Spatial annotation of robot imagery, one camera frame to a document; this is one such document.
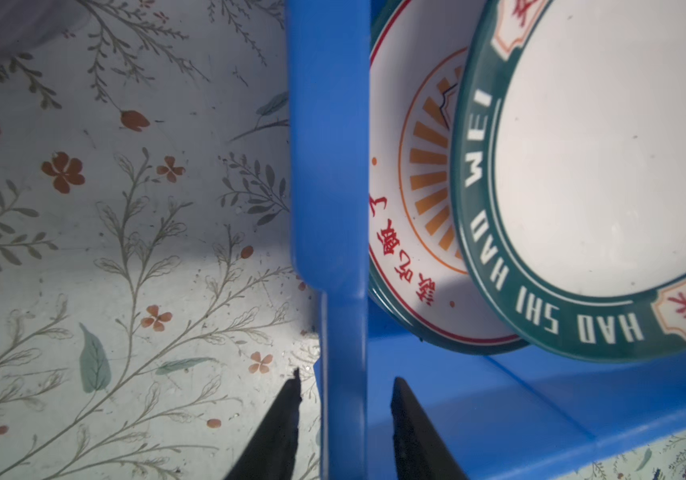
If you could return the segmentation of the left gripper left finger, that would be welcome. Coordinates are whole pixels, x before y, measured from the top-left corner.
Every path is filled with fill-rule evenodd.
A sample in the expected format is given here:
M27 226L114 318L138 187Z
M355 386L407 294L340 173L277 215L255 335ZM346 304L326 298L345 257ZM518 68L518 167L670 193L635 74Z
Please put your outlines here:
M300 371L295 369L226 476L227 480L292 478L299 442L301 402Z

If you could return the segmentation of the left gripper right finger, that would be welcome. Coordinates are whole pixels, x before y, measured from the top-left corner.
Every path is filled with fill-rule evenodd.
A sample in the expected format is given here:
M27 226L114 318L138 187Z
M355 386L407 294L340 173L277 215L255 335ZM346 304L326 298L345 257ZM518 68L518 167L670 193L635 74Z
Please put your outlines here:
M391 412L400 480L467 479L404 378L394 381Z

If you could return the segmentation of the blue plastic bin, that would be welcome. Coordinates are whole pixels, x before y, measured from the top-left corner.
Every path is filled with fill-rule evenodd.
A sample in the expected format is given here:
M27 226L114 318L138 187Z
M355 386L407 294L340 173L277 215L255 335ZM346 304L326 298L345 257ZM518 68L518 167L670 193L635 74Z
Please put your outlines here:
M626 365L534 347L471 356L419 340L368 299L365 59L378 8L286 7L293 257L320 293L322 477L396 477L397 378L472 479L557 478L686 429L686 352Z

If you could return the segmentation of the white plate orange sunburst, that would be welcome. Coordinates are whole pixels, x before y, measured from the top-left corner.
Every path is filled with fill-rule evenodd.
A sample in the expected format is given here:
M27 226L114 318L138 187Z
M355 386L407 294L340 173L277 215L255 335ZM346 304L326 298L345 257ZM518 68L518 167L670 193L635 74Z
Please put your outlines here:
M389 1L370 54L370 294L420 339L473 355L521 349L466 270L450 145L480 1Z

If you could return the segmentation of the white plate green rim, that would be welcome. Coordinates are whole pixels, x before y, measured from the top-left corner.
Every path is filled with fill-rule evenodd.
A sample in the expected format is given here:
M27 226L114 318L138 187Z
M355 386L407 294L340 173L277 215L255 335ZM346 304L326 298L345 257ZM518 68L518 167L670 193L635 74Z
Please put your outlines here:
M517 335L686 350L686 1L490 1L454 127L469 272Z

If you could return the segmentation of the pink ceramic bowl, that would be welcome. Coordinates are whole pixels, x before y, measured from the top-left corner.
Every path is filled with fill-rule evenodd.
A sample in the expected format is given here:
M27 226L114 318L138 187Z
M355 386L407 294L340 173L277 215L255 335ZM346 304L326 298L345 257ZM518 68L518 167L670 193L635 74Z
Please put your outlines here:
M0 62L87 22L76 1L0 0Z

